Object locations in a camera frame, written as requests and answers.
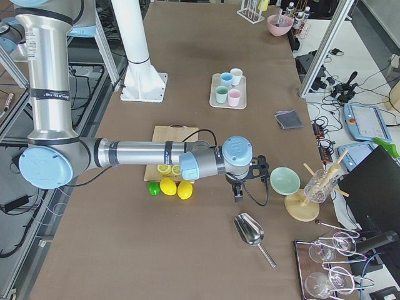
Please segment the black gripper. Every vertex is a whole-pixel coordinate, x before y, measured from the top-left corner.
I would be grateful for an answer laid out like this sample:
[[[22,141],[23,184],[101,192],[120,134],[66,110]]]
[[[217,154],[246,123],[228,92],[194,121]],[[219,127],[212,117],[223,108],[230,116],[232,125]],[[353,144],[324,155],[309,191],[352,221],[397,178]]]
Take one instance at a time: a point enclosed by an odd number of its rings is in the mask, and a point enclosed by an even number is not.
[[[245,179],[239,179],[231,173],[226,173],[226,181],[231,185],[236,203],[243,202],[243,189],[249,193],[246,188]]]

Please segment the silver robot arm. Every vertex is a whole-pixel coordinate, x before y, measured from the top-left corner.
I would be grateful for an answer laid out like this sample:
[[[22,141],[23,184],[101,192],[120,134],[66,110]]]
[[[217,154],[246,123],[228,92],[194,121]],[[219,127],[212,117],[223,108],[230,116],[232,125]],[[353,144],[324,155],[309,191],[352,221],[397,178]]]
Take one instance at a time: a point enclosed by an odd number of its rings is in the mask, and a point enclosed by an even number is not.
[[[233,136],[220,146],[205,141],[109,141],[81,137],[74,129],[69,85],[68,34],[75,28],[95,34],[94,1],[15,1],[23,26],[34,128],[19,158],[19,170],[32,185],[56,189],[83,172],[120,165],[179,165],[192,181],[223,174],[240,200],[240,185],[253,169],[253,149]]]

